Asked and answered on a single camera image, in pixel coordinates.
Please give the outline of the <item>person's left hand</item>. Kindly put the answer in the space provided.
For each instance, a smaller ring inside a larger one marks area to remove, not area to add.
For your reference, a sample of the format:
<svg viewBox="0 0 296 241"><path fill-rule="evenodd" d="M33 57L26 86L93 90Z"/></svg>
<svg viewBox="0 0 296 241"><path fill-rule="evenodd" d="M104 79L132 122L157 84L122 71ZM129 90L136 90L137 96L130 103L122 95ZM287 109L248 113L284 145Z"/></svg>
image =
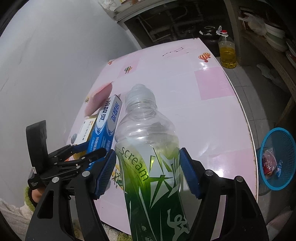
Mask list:
<svg viewBox="0 0 296 241"><path fill-rule="evenodd" d="M34 189L34 190L29 188L29 197L30 197L30 200L31 200L31 202L32 202L32 204L34 206L37 206L37 204L41 200L42 195L43 195L44 192L45 192L44 187L37 188L37 189Z"/></svg>

